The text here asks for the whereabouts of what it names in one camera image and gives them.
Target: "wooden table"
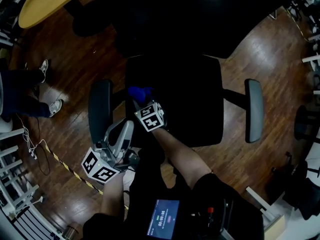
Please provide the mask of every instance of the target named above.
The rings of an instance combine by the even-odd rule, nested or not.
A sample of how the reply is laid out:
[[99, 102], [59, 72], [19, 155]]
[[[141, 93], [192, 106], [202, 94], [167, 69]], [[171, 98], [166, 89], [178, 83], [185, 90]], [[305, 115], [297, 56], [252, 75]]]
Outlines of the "wooden table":
[[19, 16], [19, 26], [31, 28], [54, 14], [71, 0], [26, 0]]

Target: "person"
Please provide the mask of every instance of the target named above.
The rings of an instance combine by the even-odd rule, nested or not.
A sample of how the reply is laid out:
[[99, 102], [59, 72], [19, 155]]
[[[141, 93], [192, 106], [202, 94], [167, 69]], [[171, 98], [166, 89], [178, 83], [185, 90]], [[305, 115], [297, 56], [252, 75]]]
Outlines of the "person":
[[[124, 221], [123, 196], [125, 173], [119, 173], [104, 185], [100, 212], [84, 224], [83, 240], [153, 237], [199, 239], [199, 234], [192, 233], [199, 229], [197, 222], [193, 220], [195, 214], [205, 216], [208, 207], [213, 207], [214, 213], [219, 213], [221, 207], [217, 204], [221, 197], [222, 200], [233, 200], [228, 233], [234, 239], [264, 239], [263, 218], [257, 208], [244, 200], [232, 187], [220, 181], [194, 150], [165, 129], [157, 128], [152, 134], [162, 150], [147, 148], [138, 153], [140, 162], [129, 189], [130, 205], [126, 220]], [[176, 174], [175, 186], [171, 189], [166, 187], [161, 176], [160, 165], [164, 161], [162, 152], [174, 166], [173, 172]], [[167, 228], [172, 227], [176, 219], [171, 233], [161, 234], [152, 228], [153, 220], [156, 221], [156, 227], [162, 227], [161, 217], [154, 217], [155, 207], [161, 200], [179, 201], [176, 217], [174, 214], [166, 217]], [[169, 205], [174, 210], [173, 202]], [[166, 216], [165, 213], [163, 209], [160, 216]]]
[[27, 89], [44, 83], [49, 68], [48, 60], [44, 60], [37, 70], [3, 70], [0, 72], [0, 115], [9, 121], [14, 113], [29, 117], [50, 118], [58, 113], [63, 105], [61, 99], [47, 105], [25, 94]]

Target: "screen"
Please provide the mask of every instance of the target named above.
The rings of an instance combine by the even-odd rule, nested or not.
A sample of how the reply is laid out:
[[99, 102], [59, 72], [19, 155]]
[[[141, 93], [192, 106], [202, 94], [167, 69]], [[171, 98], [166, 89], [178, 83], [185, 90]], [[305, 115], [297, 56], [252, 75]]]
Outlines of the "screen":
[[177, 200], [158, 199], [155, 203], [146, 235], [161, 239], [171, 239], [174, 233], [178, 207], [179, 201]]

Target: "chair backrest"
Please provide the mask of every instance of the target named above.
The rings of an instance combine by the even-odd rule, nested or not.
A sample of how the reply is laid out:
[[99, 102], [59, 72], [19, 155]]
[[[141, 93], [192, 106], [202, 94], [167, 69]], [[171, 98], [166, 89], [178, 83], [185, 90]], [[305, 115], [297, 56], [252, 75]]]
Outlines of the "chair backrest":
[[314, 184], [309, 178], [301, 186], [302, 198], [298, 204], [302, 217], [308, 220], [312, 215], [320, 213], [320, 186]]
[[287, 0], [100, 0], [125, 56], [172, 51], [227, 58]]

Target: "shoe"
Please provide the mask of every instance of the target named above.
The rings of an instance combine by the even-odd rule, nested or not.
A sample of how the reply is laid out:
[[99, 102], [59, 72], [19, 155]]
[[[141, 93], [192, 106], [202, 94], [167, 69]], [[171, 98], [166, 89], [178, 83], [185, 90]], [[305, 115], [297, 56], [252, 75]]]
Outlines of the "shoe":
[[49, 61], [47, 59], [45, 59], [41, 65], [41, 67], [39, 68], [42, 71], [42, 73], [44, 74], [44, 80], [41, 83], [44, 83], [46, 81], [46, 72], [47, 72], [48, 68], [49, 68]]
[[50, 118], [53, 117], [56, 113], [60, 111], [62, 107], [62, 99], [56, 100], [54, 103], [49, 105], [49, 110], [50, 110]]

